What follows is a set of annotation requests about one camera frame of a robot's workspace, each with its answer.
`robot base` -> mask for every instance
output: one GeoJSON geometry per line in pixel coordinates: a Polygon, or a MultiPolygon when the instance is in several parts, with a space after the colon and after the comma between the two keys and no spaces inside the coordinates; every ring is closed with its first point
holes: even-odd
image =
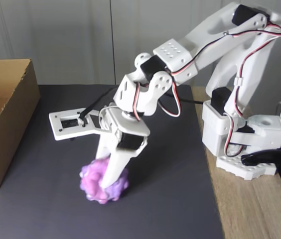
{"type": "Polygon", "coordinates": [[[217,157],[217,168],[222,168],[227,172],[242,177],[245,180],[252,180],[262,175],[275,175],[276,165],[274,163],[260,163],[257,166],[245,166],[241,163],[240,157],[217,157]]]}

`wooden surface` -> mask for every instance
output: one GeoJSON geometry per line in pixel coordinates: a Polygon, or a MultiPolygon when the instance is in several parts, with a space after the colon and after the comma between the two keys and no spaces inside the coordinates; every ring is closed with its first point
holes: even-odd
{"type": "MultiPolygon", "coordinates": [[[[204,87],[192,91],[195,100],[208,100],[204,87]]],[[[202,132],[202,105],[196,111],[202,132]]],[[[245,181],[216,168],[216,157],[207,148],[205,152],[225,238],[281,239],[280,176],[245,181]]]]}

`gray tabletop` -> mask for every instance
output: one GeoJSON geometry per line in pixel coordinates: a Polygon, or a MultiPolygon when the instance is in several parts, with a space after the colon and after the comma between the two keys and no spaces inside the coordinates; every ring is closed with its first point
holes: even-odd
{"type": "MultiPolygon", "coordinates": [[[[182,103],[179,118],[161,109],[145,118],[148,145],[128,164],[130,187],[120,200],[86,200],[79,172],[94,159],[99,137],[55,141],[48,113],[86,107],[108,87],[40,86],[0,189],[0,239],[223,238],[194,104],[182,103]]],[[[178,89],[192,99],[190,87],[178,89]]],[[[173,99],[162,101],[176,110],[173,99]]]]}

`purple plush toy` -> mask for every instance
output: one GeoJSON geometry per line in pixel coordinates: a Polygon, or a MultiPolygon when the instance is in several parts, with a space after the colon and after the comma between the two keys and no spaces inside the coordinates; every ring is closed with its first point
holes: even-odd
{"type": "Polygon", "coordinates": [[[127,169],[123,170],[118,180],[110,187],[106,189],[100,187],[108,164],[109,158],[95,159],[89,165],[82,167],[80,188],[85,191],[88,200],[96,200],[100,204],[105,204],[109,200],[117,201],[128,187],[127,169]]]}

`wall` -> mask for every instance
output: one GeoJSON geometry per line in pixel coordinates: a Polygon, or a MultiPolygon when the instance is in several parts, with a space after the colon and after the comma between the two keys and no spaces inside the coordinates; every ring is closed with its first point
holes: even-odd
{"type": "MultiPolygon", "coordinates": [[[[151,52],[170,38],[182,38],[230,2],[0,0],[0,58],[31,57],[40,84],[119,83],[124,74],[134,70],[139,53],[151,52]]],[[[281,0],[241,3],[260,4],[281,13],[281,0]]],[[[193,84],[206,85],[212,70],[210,66],[200,72],[193,84]]],[[[278,101],[281,39],[275,44],[251,106],[257,114],[273,114],[278,101]]]]}
{"type": "Polygon", "coordinates": [[[32,58],[40,84],[114,84],[108,0],[0,0],[0,58],[32,58]]]}

